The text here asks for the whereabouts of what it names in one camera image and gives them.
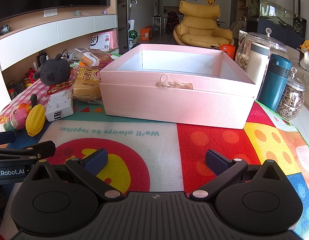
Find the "yellow corn toy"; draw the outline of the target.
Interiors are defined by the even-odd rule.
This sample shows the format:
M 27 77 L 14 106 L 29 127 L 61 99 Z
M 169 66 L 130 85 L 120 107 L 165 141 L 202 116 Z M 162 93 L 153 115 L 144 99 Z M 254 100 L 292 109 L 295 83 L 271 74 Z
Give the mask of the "yellow corn toy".
M 43 105 L 34 106 L 29 112 L 25 128 L 27 134 L 31 137 L 37 135 L 43 128 L 45 122 L 45 108 Z

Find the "black plush toy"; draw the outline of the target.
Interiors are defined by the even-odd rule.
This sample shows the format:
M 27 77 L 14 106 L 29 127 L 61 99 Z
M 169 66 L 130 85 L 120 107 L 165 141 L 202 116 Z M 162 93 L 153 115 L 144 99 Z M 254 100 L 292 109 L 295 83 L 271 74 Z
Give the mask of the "black plush toy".
M 40 63 L 40 70 L 33 75 L 35 80 L 40 79 L 46 86 L 58 85 L 68 81 L 70 77 L 70 64 L 62 57 L 62 54 L 57 54 L 54 59 L 48 60 L 42 55 Z

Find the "orange shopping bag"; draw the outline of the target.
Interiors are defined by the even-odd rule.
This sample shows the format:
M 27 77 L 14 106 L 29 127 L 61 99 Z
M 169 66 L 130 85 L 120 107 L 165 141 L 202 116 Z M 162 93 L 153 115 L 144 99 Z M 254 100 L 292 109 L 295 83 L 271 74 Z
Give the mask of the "orange shopping bag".
M 152 28 L 140 29 L 140 40 L 149 41 L 152 37 Z

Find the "yellow lounge chair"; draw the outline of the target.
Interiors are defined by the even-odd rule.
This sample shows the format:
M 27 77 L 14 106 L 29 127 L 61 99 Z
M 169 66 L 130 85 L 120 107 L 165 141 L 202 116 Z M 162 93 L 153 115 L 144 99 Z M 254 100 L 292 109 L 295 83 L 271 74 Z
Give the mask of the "yellow lounge chair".
M 184 17 L 173 31 L 179 45 L 211 48 L 234 44 L 232 31 L 217 25 L 216 20 L 221 15 L 219 5 L 180 1 L 179 11 Z

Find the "colourful play mat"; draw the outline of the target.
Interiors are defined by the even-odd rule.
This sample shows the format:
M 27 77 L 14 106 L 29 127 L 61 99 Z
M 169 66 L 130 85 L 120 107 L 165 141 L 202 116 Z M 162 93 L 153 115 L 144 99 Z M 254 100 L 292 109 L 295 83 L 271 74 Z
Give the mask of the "colourful play mat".
M 303 213 L 296 233 L 309 239 L 309 113 L 303 109 L 292 122 L 254 103 L 242 129 L 155 122 L 108 116 L 102 105 L 74 101 L 74 113 L 46 122 L 35 137 L 17 132 L 10 148 L 51 140 L 56 152 L 51 164 L 83 159 L 99 148 L 108 164 L 99 178 L 123 193 L 184 191 L 214 178 L 205 154 L 213 149 L 249 164 L 275 160 L 297 191 Z

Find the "red snack packet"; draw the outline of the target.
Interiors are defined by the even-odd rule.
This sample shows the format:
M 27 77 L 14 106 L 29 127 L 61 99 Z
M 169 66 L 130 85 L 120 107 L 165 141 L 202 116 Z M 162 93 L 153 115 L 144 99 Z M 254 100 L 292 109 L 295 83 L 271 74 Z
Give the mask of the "red snack packet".
M 69 89 L 72 87 L 72 84 L 72 81 L 67 81 L 57 85 L 50 85 L 45 96 L 51 96 L 52 94 L 58 93 L 62 90 Z

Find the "large glass nut jar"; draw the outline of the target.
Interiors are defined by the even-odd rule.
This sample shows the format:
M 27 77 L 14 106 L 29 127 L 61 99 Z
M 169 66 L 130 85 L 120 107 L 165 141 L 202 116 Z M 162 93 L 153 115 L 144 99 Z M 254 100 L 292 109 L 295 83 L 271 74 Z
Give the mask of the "large glass nut jar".
M 235 56 L 235 62 L 244 71 L 247 70 L 251 48 L 258 53 L 261 52 L 261 54 L 268 51 L 268 57 L 272 54 L 276 54 L 288 59 L 287 46 L 270 36 L 272 33 L 272 29 L 270 27 L 267 27 L 265 32 L 266 34 L 252 32 L 246 33 L 241 30 L 239 31 L 239 44 Z

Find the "pink fish toy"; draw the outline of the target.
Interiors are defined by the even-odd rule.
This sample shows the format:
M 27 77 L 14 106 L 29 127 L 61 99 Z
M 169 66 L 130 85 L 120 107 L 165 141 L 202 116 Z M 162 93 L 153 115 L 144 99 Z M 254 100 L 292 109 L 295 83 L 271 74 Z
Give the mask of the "pink fish toy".
M 22 102 L 12 109 L 9 117 L 3 125 L 5 131 L 21 130 L 25 127 L 26 119 L 31 109 L 37 105 L 37 95 L 32 94 L 30 100 Z

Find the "white thermos bottle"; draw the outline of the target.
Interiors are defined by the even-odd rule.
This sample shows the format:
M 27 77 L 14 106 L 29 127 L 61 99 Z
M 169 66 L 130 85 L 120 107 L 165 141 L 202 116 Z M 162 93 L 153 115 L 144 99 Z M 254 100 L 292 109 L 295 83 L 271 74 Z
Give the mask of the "white thermos bottle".
M 270 48 L 267 46 L 257 42 L 251 44 L 246 74 L 257 86 L 261 85 L 268 63 L 269 52 Z

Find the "pink cardboard box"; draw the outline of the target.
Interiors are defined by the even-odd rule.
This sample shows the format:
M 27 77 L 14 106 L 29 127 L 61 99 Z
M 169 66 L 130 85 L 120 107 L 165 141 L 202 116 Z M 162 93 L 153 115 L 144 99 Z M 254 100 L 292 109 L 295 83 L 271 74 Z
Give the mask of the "pink cardboard box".
M 242 129 L 258 85 L 225 52 L 142 44 L 100 71 L 108 115 Z

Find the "white SF parcel box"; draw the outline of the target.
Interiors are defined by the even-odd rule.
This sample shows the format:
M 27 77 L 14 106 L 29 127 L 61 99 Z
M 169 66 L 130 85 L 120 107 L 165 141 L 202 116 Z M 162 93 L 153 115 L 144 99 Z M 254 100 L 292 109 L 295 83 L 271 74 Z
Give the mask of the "white SF parcel box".
M 115 30 L 93 34 L 90 38 L 90 49 L 110 51 L 118 48 L 118 38 Z

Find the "orange pumpkin bucket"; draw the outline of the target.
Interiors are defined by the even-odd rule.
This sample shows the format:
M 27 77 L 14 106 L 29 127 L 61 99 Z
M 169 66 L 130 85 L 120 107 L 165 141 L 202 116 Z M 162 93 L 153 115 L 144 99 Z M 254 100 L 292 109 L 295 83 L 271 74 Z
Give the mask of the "orange pumpkin bucket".
M 230 58 L 232 58 L 233 60 L 235 59 L 236 47 L 233 45 L 223 44 L 220 46 L 211 46 L 210 48 L 224 51 Z

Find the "clear packaged bread slices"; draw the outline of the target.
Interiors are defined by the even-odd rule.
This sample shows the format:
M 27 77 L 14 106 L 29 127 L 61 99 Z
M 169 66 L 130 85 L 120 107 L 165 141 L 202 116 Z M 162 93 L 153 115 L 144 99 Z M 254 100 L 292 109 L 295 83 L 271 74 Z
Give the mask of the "clear packaged bread slices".
M 99 49 L 75 48 L 71 53 L 84 65 L 93 68 L 104 68 L 113 62 L 113 59 Z

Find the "yellow packaged bread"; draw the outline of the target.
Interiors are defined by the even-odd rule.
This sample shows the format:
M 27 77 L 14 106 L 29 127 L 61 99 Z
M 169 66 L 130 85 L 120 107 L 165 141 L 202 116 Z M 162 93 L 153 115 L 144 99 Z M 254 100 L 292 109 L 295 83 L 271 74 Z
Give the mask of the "yellow packaged bread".
M 100 101 L 101 74 L 96 68 L 78 67 L 72 85 L 72 97 L 81 101 Z

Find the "small glass seed jar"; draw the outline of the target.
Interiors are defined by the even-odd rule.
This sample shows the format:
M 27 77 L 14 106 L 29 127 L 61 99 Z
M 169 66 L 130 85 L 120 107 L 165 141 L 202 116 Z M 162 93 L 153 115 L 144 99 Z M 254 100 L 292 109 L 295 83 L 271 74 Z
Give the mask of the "small glass seed jar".
M 296 118 L 304 104 L 304 91 L 306 90 L 302 81 L 296 77 L 297 69 L 291 68 L 286 87 L 283 91 L 276 113 L 291 121 Z

